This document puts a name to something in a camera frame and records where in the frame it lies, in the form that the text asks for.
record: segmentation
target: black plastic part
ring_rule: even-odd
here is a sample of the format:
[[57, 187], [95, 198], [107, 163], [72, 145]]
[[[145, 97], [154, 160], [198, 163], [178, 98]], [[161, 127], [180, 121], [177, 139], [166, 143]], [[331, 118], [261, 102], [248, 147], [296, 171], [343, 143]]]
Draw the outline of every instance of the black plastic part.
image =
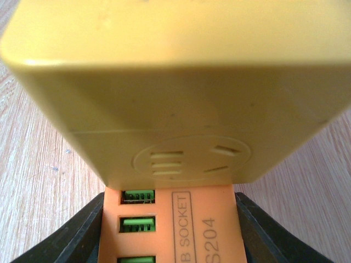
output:
[[248, 263], [332, 263], [305, 244], [243, 193], [235, 193]]
[[97, 262], [103, 204], [104, 193], [100, 193], [56, 232], [12, 262]]

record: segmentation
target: relay socket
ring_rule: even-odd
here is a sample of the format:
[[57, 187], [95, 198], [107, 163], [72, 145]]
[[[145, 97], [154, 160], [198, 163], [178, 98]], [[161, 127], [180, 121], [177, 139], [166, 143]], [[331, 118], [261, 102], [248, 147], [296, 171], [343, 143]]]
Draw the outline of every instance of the relay socket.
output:
[[350, 14], [343, 0], [22, 0], [1, 56], [108, 187], [238, 184], [349, 105]]

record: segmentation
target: wood grain surface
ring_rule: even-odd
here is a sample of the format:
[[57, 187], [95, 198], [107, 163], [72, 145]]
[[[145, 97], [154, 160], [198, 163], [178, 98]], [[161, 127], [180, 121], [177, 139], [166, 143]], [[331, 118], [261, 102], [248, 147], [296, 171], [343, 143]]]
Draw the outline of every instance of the wood grain surface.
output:
[[[0, 2], [0, 34], [17, 0]], [[0, 64], [0, 262], [58, 229], [103, 183]], [[265, 177], [236, 185], [335, 262], [351, 262], [351, 110]]]

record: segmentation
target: yellow top surface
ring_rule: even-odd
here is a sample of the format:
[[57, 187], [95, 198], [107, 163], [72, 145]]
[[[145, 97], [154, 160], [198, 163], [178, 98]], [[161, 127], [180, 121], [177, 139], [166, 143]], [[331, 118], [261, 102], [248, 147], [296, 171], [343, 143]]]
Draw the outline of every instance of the yellow top surface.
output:
[[22, 0], [12, 66], [351, 63], [350, 1]]

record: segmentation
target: green terminal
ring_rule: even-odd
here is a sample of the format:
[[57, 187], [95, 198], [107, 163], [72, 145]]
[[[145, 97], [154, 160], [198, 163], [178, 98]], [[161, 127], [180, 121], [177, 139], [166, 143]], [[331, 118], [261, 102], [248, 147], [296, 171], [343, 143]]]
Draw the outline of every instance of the green terminal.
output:
[[132, 232], [154, 232], [155, 227], [155, 217], [143, 217], [143, 218], [121, 218], [121, 228], [122, 233], [132, 233]]
[[125, 203], [154, 203], [154, 190], [128, 190], [123, 191], [123, 201]]
[[138, 258], [124, 258], [120, 259], [118, 263], [155, 263], [154, 256], [142, 256]]

